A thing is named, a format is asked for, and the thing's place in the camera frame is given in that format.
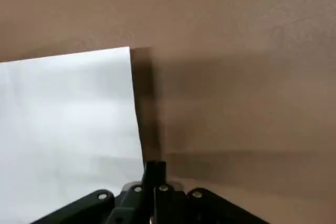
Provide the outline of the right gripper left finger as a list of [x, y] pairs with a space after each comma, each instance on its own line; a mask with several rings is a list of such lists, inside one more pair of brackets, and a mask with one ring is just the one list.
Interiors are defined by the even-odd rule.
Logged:
[[96, 190], [34, 223], [149, 223], [156, 187], [156, 162], [145, 164], [140, 182], [132, 182], [117, 196]]

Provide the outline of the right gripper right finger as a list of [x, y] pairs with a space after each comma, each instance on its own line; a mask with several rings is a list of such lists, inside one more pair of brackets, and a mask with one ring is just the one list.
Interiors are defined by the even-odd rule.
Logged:
[[267, 223], [260, 217], [205, 188], [194, 188], [187, 193], [174, 189], [166, 180], [165, 162], [156, 163], [154, 222]]

